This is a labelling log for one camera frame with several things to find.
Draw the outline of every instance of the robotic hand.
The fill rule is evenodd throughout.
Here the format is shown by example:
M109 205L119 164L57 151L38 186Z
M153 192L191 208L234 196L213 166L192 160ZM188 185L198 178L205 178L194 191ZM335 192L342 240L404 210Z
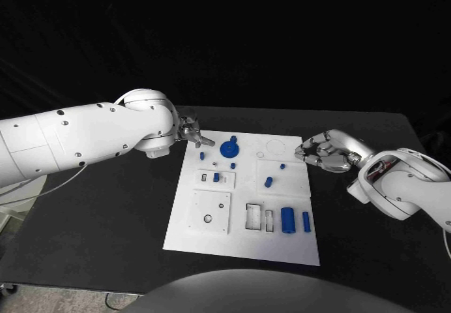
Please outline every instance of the robotic hand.
M175 141L214 145L192 110L178 113L165 95L135 89L96 103L0 121L0 188L123 155L168 154Z
M308 155L313 147L316 155ZM451 232L451 171L432 158L404 148L375 153L362 140L334 129L295 148L295 157L334 173L355 165L360 171L347 192L358 201L371 202L398 220L421 209Z

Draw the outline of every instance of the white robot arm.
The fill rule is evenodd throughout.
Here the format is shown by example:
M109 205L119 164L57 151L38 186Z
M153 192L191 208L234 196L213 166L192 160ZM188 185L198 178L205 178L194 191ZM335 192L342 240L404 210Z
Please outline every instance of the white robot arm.
M200 136L192 112L178 115L165 95L135 89L115 103L94 103L0 121L0 188L41 175L123 155L132 148L149 158Z
M315 146L318 156L308 155ZM432 158L404 148L375 153L362 140L339 130L311 137L295 149L295 157L335 173L355 165L360 171L347 192L358 201L371 202L398 220L421 209L451 232L449 170Z

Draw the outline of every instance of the floor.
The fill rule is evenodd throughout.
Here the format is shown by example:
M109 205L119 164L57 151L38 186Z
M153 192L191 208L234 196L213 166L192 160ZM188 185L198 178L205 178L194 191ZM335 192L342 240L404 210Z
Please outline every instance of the floor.
M0 233L0 258L4 255L8 242L19 228L21 221L11 218ZM17 292L7 297L0 296L1 313L110 313L116 312L104 305L103 292L64 290L32 286L18 286ZM135 295L110 293L107 304L122 309L136 300Z

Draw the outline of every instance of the blue object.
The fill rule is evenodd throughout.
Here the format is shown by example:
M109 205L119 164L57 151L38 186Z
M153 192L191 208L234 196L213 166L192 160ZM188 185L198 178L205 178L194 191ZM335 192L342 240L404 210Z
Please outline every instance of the blue object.
M279 210L282 217L282 233L295 233L293 210L292 207L283 207Z
M311 232L308 212L302 212L302 221L303 221L303 231L308 233Z
M230 141L220 145L218 151L226 158L233 158L237 155L239 146L236 145L236 136L231 136Z
M264 181L264 187L269 188L270 184L272 184L272 177L267 177Z

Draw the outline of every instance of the black table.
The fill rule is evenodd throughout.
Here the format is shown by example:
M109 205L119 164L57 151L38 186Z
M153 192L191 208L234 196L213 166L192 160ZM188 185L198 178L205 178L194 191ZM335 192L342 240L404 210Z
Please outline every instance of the black table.
M302 136L348 132L377 150L421 150L404 116L391 113L195 108L201 128ZM149 160L143 153L87 166L37 199L0 262L0 281L60 288L146 293L166 282L217 269L269 269L318 277L417 312L451 311L451 261L440 228L420 211L383 215L345 192L355 169L309 167L319 267L162 250L185 142ZM44 190L76 170L47 178Z

